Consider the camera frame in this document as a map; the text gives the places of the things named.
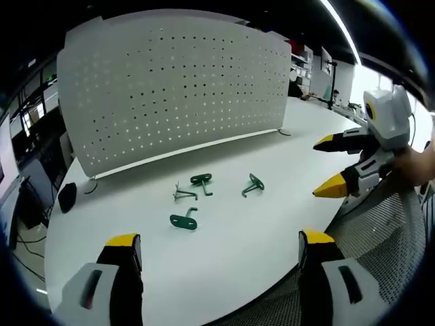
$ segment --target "white table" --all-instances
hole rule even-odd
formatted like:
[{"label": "white table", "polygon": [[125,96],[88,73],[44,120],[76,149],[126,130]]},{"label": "white table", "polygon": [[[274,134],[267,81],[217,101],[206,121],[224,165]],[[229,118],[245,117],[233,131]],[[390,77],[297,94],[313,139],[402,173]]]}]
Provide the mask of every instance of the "white table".
[{"label": "white table", "polygon": [[[334,112],[289,98],[284,126],[292,137],[274,132],[183,153],[102,178],[90,195],[83,194],[90,185],[74,160],[64,184],[77,183],[77,202],[67,214],[56,202],[46,240],[51,308],[112,236],[131,232],[141,235],[147,326],[202,325],[273,286],[297,264],[298,232],[325,230],[342,203],[312,191],[357,160],[312,150],[323,136],[356,126]],[[213,174],[214,195],[197,188],[198,201],[174,202],[177,181],[191,189],[190,177],[203,173]],[[266,188],[244,198],[249,173]],[[174,228],[169,216],[192,206],[198,229]]]}]

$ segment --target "pegboard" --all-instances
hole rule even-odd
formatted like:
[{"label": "pegboard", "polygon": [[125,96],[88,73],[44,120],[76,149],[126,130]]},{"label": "pegboard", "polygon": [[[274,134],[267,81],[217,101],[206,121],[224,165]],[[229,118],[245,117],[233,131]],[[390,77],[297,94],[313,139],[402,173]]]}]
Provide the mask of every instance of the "pegboard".
[{"label": "pegboard", "polygon": [[282,127],[291,49],[229,22],[125,15],[69,32],[57,65],[65,125],[91,177]]}]

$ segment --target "ceiling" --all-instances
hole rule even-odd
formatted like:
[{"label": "ceiling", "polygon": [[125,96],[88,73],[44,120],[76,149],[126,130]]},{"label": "ceiling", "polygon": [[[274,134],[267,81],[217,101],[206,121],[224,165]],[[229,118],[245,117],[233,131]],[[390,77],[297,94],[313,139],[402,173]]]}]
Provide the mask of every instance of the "ceiling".
[{"label": "ceiling", "polygon": [[[414,84],[423,87],[423,82],[413,73],[401,39],[355,0],[330,0],[346,24],[363,64],[391,78],[397,72],[407,76]],[[427,22],[434,13],[433,1],[388,0],[384,1],[394,16],[402,22],[408,34],[425,54],[426,60],[435,66],[435,51],[430,44],[433,37],[425,38]],[[273,30],[288,38],[305,42],[316,52],[320,46],[329,51],[333,59],[353,63],[353,55],[338,25],[320,4],[319,0],[286,1],[276,9],[245,7],[243,9],[213,5],[173,5],[165,1],[153,4],[83,5],[74,1],[58,2],[51,7],[36,3],[15,5],[0,17],[0,103],[5,102],[29,74],[27,64],[36,58],[41,62],[63,47],[65,33],[74,26],[96,16],[110,18],[141,10],[161,8],[184,8],[219,12],[252,22],[263,31]]]}]

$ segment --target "black computer mouse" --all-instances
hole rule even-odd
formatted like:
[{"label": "black computer mouse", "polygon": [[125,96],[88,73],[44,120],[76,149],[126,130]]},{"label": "black computer mouse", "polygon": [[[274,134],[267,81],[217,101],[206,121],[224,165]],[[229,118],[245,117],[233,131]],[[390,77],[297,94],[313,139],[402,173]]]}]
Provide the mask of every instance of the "black computer mouse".
[{"label": "black computer mouse", "polygon": [[57,197],[62,213],[68,213],[73,208],[76,198],[77,186],[75,183],[67,183]]}]

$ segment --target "shelf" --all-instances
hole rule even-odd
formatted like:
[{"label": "shelf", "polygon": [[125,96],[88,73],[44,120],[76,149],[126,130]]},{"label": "shelf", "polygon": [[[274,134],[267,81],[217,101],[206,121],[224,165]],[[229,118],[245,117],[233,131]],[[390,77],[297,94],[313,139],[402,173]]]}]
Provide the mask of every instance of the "shelf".
[{"label": "shelf", "polygon": [[298,59],[300,62],[306,63],[309,65],[308,61],[306,61],[303,57],[292,54],[292,58]]}]

